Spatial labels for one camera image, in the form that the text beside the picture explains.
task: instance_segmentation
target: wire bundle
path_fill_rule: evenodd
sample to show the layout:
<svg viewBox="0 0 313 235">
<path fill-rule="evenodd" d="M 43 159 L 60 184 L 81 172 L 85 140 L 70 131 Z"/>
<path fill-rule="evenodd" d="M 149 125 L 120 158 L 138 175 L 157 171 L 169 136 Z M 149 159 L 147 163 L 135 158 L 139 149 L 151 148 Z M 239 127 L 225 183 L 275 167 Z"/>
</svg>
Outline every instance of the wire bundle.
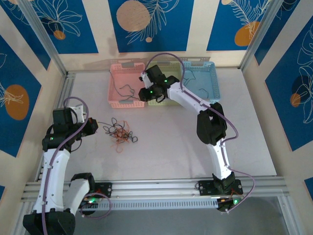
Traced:
<svg viewBox="0 0 313 235">
<path fill-rule="evenodd" d="M 130 127 L 126 121 L 117 121 L 116 118 L 112 117 L 111 122 L 112 124 L 100 121 L 98 123 L 103 124 L 104 126 L 102 128 L 106 131 L 106 134 L 112 137 L 112 141 L 115 142 L 112 146 L 116 146 L 115 150 L 117 153 L 123 152 L 123 147 L 120 146 L 121 143 L 135 143 L 138 141 L 138 137 L 133 136 L 133 132 L 130 131 Z"/>
<path fill-rule="evenodd" d="M 191 80 L 196 80 L 196 76 L 195 76 L 194 72 L 192 72 L 192 70 L 185 70 L 185 72 L 186 72 L 186 71 L 190 71 L 190 72 L 192 73 L 193 78 L 185 78 L 185 77 L 183 78 L 183 80 L 184 80 L 183 85 L 184 85 L 185 87 L 187 87 L 188 83 L 189 83 Z M 209 99 L 209 92 L 208 92 L 206 89 L 200 88 L 200 89 L 198 89 L 198 91 L 204 91 L 204 92 L 206 93 L 206 98 Z"/>
</svg>

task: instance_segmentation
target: white leaf drawing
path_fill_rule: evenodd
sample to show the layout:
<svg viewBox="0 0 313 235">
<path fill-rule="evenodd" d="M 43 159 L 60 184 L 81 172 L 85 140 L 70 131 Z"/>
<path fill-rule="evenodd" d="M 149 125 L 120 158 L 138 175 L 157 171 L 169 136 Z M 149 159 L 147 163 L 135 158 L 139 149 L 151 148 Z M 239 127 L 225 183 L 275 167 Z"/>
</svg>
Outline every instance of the white leaf drawing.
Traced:
<svg viewBox="0 0 313 235">
<path fill-rule="evenodd" d="M 25 18 L 24 14 L 22 13 L 21 9 L 18 5 L 13 4 L 9 0 L 1 0 L 6 8 L 11 11 L 11 14 L 18 20 L 22 21 L 24 24 L 29 25 L 27 19 Z"/>
<path fill-rule="evenodd" d="M 126 38 L 130 38 L 128 45 L 136 40 L 143 41 L 146 38 L 153 38 L 157 35 L 158 29 L 162 30 L 162 25 L 166 26 L 165 13 L 173 10 L 179 3 L 175 0 L 173 6 L 170 7 L 170 2 L 173 0 L 142 0 L 142 4 L 147 8 L 150 15 L 149 24 L 142 30 L 136 32 L 129 32 Z"/>
<path fill-rule="evenodd" d="M 300 65 L 299 73 L 302 84 L 298 87 L 292 105 L 303 104 L 303 123 L 308 124 L 313 121 L 313 24 L 305 34 L 301 49 L 299 50 L 297 63 Z"/>
<path fill-rule="evenodd" d="M 277 18 L 281 19 L 283 11 L 291 11 L 296 5 L 298 0 L 284 0 L 279 10 L 277 11 Z"/>
<path fill-rule="evenodd" d="M 0 53 L 0 69 L 5 64 L 6 57 L 7 57 L 6 54 Z M 13 94 L 11 94 L 0 83 L 0 107 L 2 107 L 6 102 L 9 104 L 10 101 L 14 101 L 14 102 L 23 104 L 23 101 L 21 100 L 22 97 L 23 97 L 23 95 L 13 95 Z"/>
<path fill-rule="evenodd" d="M 23 23 L 28 24 L 20 8 L 8 0 L 1 0 L 11 13 Z M 58 30 L 62 33 L 68 32 L 75 34 L 77 37 L 81 35 L 79 28 L 75 25 L 79 23 L 83 16 L 74 11 L 68 10 L 67 0 L 34 0 L 30 2 L 37 13 L 42 24 L 48 26 L 47 30 Z"/>
<path fill-rule="evenodd" d="M 255 8 L 250 4 L 250 0 L 232 0 L 228 5 L 233 8 L 235 17 L 241 21 L 243 26 L 247 26 L 250 32 L 250 38 L 253 37 L 256 24 L 267 10 L 271 0 L 264 0 L 263 3 L 258 2 Z"/>
</svg>

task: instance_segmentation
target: plastic basket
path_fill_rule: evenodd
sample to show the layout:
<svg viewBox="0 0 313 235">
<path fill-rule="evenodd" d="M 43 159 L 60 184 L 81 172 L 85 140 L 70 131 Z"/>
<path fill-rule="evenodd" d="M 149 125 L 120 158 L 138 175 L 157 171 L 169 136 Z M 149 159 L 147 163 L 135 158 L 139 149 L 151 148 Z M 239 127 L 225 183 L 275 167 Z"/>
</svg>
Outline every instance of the plastic basket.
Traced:
<svg viewBox="0 0 313 235">
<path fill-rule="evenodd" d="M 133 89 L 134 97 L 138 97 L 140 89 L 144 87 L 144 83 L 139 80 L 140 74 L 144 69 L 145 65 L 143 63 L 111 65 L 108 102 L 112 108 L 142 108 L 145 106 L 145 102 L 136 98 L 127 99 L 128 97 L 121 96 L 132 95 L 131 89 Z"/>
<path fill-rule="evenodd" d="M 148 68 L 154 66 L 154 65 L 158 65 L 160 70 L 162 71 L 162 73 L 166 76 L 174 76 L 177 79 L 181 79 L 181 69 L 180 69 L 180 62 L 176 62 L 176 61 L 155 61 L 155 62 L 151 62 L 150 65 L 148 66 Z M 170 100 L 170 99 L 165 99 L 163 100 L 161 103 L 157 103 L 156 100 L 151 100 L 148 101 L 149 105 L 156 105 L 156 106 L 160 106 L 160 105 L 178 105 L 177 102 Z"/>
<path fill-rule="evenodd" d="M 211 104 L 220 101 L 221 95 L 215 64 L 209 61 L 184 61 L 183 63 L 185 65 L 184 86 Z"/>
</svg>

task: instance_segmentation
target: white table surface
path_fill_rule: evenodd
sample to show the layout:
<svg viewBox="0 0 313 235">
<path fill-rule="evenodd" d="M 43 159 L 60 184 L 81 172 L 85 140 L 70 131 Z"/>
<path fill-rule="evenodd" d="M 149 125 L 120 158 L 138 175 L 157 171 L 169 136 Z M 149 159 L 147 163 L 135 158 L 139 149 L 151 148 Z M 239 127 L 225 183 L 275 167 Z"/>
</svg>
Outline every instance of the white table surface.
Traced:
<svg viewBox="0 0 313 235">
<path fill-rule="evenodd" d="M 226 149 L 233 169 L 254 176 L 276 175 L 241 70 L 217 69 L 224 114 L 235 124 L 239 138 Z M 78 73 L 72 96 L 82 98 L 97 121 L 126 120 L 139 141 L 124 143 L 117 153 L 102 125 L 83 138 L 67 164 L 65 180 L 91 172 L 95 180 L 182 179 L 211 177 L 213 165 L 196 134 L 197 117 L 181 106 L 112 109 L 107 102 L 109 72 Z M 227 137 L 234 132 L 229 126 Z"/>
</svg>

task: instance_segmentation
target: orange circle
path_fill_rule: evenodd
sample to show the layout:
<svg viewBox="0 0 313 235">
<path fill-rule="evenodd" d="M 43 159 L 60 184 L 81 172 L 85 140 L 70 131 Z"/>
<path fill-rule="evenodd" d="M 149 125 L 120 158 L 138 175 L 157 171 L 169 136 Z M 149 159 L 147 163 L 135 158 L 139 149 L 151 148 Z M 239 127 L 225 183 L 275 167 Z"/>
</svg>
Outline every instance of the orange circle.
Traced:
<svg viewBox="0 0 313 235">
<path fill-rule="evenodd" d="M 228 5 L 232 2 L 232 0 L 222 0 L 223 5 Z"/>
<path fill-rule="evenodd" d="M 6 93 L 9 93 L 4 94 L 7 98 L 10 98 L 11 95 L 13 95 L 14 98 L 22 95 L 19 102 L 12 99 L 6 101 L 5 109 L 11 118 L 18 121 L 23 120 L 26 117 L 29 108 L 29 97 L 27 91 L 20 85 L 11 85 L 6 89 Z"/>
<path fill-rule="evenodd" d="M 8 1 L 11 2 L 11 3 L 13 3 L 13 4 L 15 4 L 15 5 L 18 4 L 16 0 L 8 0 Z"/>
<path fill-rule="evenodd" d="M 59 30 L 55 30 L 53 33 L 53 36 L 58 40 L 64 40 L 65 39 L 65 33 Z"/>
<path fill-rule="evenodd" d="M 143 30 L 150 23 L 148 9 L 139 1 L 128 0 L 116 12 L 118 24 L 128 32 Z"/>
<path fill-rule="evenodd" d="M 259 27 L 260 22 L 251 22 L 239 29 L 235 36 L 235 44 L 240 47 L 248 46 Z"/>
<path fill-rule="evenodd" d="M 298 107 L 301 103 L 300 95 L 297 93 L 292 94 L 292 96 L 290 97 L 290 103 L 293 107 Z"/>
<path fill-rule="evenodd" d="M 152 42 L 152 38 L 147 37 L 147 38 L 146 38 L 146 42 L 148 42 L 148 43 Z"/>
</svg>

